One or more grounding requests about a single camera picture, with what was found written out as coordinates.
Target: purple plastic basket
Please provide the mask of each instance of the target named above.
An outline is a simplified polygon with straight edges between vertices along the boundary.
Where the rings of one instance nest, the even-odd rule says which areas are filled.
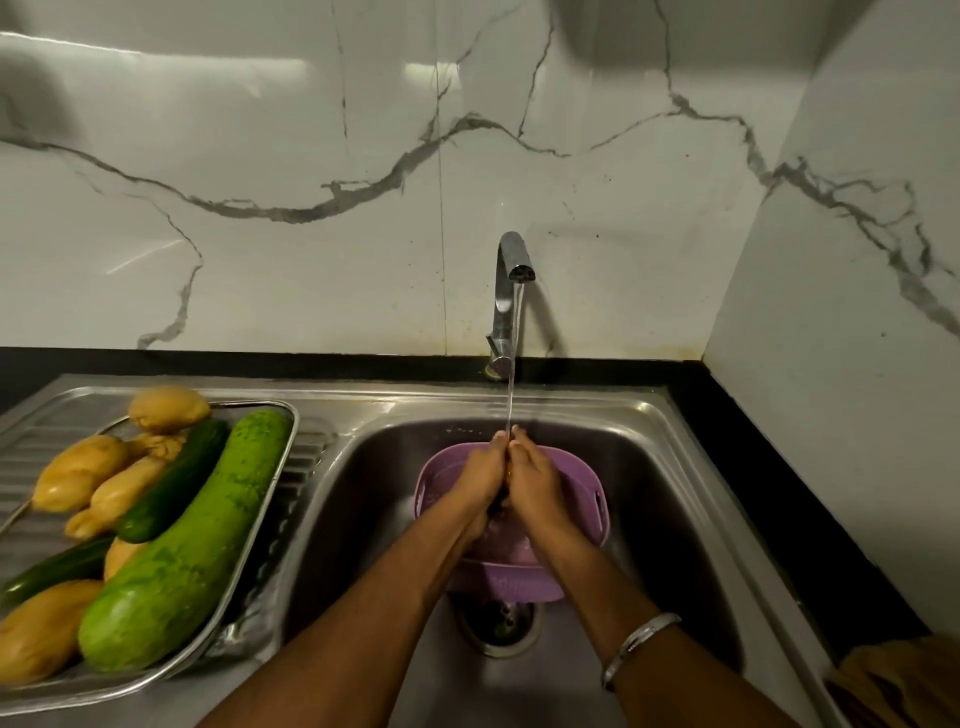
[[[488,443],[463,443],[431,457],[417,479],[414,518],[449,491],[460,477],[472,450]],[[595,544],[610,535],[607,499],[600,478],[587,463],[566,450],[540,448],[560,473],[566,506],[573,521]],[[486,533],[457,564],[447,590],[500,601],[556,601],[564,591],[537,560],[513,513],[493,516]]]

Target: stainless steel sink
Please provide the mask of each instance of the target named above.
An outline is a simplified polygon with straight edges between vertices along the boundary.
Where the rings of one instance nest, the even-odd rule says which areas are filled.
[[[180,381],[220,399],[288,400],[301,415],[298,459],[274,509],[272,536],[212,650],[248,662],[269,659],[293,639],[409,524],[417,474],[432,454],[489,439],[504,416],[502,385]],[[36,430],[51,399],[78,386],[115,408],[148,382],[155,383],[64,377],[0,418],[0,433]],[[99,411],[89,402],[76,406],[87,418]],[[515,413],[535,440],[574,452],[598,473],[612,519],[605,550],[660,607],[684,617],[688,634],[803,726],[845,725],[821,685],[830,665],[826,651],[663,393],[519,388]],[[0,470],[8,441],[0,439]],[[109,709],[23,716],[10,725],[102,728],[131,724],[144,712],[170,716],[156,725],[193,725],[249,673],[235,669],[225,677],[218,664]],[[216,692],[206,696],[204,680],[217,675]],[[529,648],[494,659],[463,637],[445,597],[420,639],[391,726],[622,725],[599,675],[565,602],[545,606]],[[192,712],[184,707],[174,715],[176,695]]]

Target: towel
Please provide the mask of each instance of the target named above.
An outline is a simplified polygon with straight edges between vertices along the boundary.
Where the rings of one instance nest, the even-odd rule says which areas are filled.
[[[856,728],[960,728],[960,644],[933,635],[857,647],[827,688]]]

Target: potato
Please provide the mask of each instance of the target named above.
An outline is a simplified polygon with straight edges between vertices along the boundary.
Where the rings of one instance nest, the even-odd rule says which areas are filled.
[[[140,429],[169,434],[210,416],[210,405],[192,389],[165,385],[145,389],[130,403],[127,414]]]
[[[90,499],[91,516],[113,528],[147,488],[156,482],[168,465],[166,460],[153,455],[141,457],[97,488]]]
[[[32,497],[38,511],[63,513],[85,508],[97,487],[130,462],[125,442],[92,435],[71,445],[43,469]]]
[[[104,523],[96,517],[89,508],[78,511],[70,517],[63,527],[63,535],[68,539],[77,541],[89,541],[97,536],[107,533],[110,530],[110,524]]]
[[[143,432],[127,442],[133,458],[139,459],[144,455],[153,455],[167,462],[173,460],[183,449],[186,435],[152,435]]]
[[[77,654],[80,620],[103,582],[64,581],[27,599],[0,622],[0,685],[50,677]]]
[[[119,538],[113,539],[113,543],[110,544],[107,551],[107,558],[104,560],[104,581],[109,581],[116,576],[116,573],[123,568],[124,564],[149,546],[150,543],[147,541],[143,544],[128,544]]]

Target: faucet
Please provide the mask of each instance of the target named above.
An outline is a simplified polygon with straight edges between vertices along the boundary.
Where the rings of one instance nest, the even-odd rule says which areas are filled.
[[[518,232],[505,232],[496,249],[496,284],[493,289],[493,330],[487,336],[490,362],[484,374],[494,381],[510,376],[514,351],[514,283],[537,279],[527,254],[527,244]]]

